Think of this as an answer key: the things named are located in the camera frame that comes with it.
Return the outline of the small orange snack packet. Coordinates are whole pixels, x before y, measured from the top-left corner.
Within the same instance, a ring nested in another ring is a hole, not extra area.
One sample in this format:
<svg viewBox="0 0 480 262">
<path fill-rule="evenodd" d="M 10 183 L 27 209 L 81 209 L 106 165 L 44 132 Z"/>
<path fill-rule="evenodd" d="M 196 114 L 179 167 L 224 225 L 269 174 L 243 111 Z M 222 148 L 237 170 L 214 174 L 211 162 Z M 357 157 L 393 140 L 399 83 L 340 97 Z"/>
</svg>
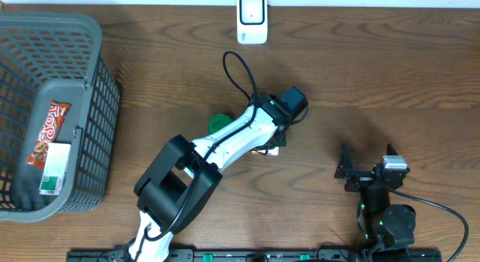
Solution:
<svg viewBox="0 0 480 262">
<path fill-rule="evenodd" d="M 275 147 L 273 149 L 254 149 L 251 151 L 252 154 L 258 154 L 258 155 L 273 155 L 273 156 L 278 156 L 279 154 L 279 148 Z"/>
</svg>

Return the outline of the green lid jar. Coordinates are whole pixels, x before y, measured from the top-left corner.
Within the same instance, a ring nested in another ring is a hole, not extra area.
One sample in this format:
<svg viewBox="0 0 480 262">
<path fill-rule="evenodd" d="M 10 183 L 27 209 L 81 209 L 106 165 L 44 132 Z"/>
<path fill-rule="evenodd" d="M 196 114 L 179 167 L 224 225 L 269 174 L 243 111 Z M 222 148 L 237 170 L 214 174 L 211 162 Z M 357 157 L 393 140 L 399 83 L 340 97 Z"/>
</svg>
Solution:
<svg viewBox="0 0 480 262">
<path fill-rule="evenodd" d="M 216 114 L 208 122 L 208 132 L 213 134 L 220 129 L 226 127 L 228 124 L 232 123 L 233 119 L 227 114 Z"/>
</svg>

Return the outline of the red chocolate bar wrapper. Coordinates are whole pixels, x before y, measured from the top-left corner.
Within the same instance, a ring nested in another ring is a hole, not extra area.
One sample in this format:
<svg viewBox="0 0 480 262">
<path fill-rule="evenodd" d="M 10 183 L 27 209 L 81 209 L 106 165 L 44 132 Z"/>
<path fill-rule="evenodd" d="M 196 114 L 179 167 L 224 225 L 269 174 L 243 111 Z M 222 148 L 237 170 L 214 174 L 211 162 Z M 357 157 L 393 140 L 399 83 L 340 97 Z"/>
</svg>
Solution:
<svg viewBox="0 0 480 262">
<path fill-rule="evenodd" d="M 44 169 L 49 145 L 56 142 L 70 108 L 71 104 L 69 103 L 57 101 L 51 101 L 49 103 L 49 110 L 37 136 L 35 147 L 25 161 L 27 164 Z"/>
</svg>

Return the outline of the white green carton box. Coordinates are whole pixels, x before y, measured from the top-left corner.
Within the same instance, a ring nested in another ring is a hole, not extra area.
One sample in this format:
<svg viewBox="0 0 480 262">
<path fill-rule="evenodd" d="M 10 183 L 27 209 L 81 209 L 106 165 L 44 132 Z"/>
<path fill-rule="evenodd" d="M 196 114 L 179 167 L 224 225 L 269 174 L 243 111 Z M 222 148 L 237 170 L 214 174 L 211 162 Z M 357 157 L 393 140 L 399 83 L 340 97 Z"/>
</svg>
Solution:
<svg viewBox="0 0 480 262">
<path fill-rule="evenodd" d="M 71 145 L 51 143 L 46 155 L 43 176 L 40 181 L 40 195 L 58 196 L 63 189 Z"/>
</svg>

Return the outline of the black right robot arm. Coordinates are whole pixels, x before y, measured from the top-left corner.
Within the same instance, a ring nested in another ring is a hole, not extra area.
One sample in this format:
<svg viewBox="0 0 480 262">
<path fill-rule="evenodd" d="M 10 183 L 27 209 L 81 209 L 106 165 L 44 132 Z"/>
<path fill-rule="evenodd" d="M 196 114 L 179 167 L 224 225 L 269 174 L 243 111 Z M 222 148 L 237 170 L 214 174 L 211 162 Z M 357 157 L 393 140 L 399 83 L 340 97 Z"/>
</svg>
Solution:
<svg viewBox="0 0 480 262">
<path fill-rule="evenodd" d="M 342 145 L 334 177 L 346 181 L 345 191 L 360 194 L 357 226 L 367 239 L 363 247 L 349 253 L 349 261 L 409 260 L 407 247 L 415 242 L 416 211 L 406 204 L 392 204 L 389 196 L 403 185 L 409 171 L 391 144 L 370 171 L 356 169 L 348 145 Z"/>
</svg>

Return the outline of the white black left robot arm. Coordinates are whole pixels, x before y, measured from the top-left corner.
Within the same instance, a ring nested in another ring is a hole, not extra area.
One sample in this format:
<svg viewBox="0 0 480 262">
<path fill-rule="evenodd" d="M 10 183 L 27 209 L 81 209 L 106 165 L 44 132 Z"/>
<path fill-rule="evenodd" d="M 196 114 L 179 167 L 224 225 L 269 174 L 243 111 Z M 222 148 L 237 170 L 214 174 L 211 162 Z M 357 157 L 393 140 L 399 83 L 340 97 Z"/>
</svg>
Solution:
<svg viewBox="0 0 480 262">
<path fill-rule="evenodd" d="M 254 97 L 235 121 L 192 141 L 170 139 L 134 186 L 140 224 L 127 253 L 133 261 L 164 261 L 170 243 L 203 210 L 222 172 L 256 149 L 281 146 L 285 132 L 307 106 L 283 95 Z"/>
</svg>

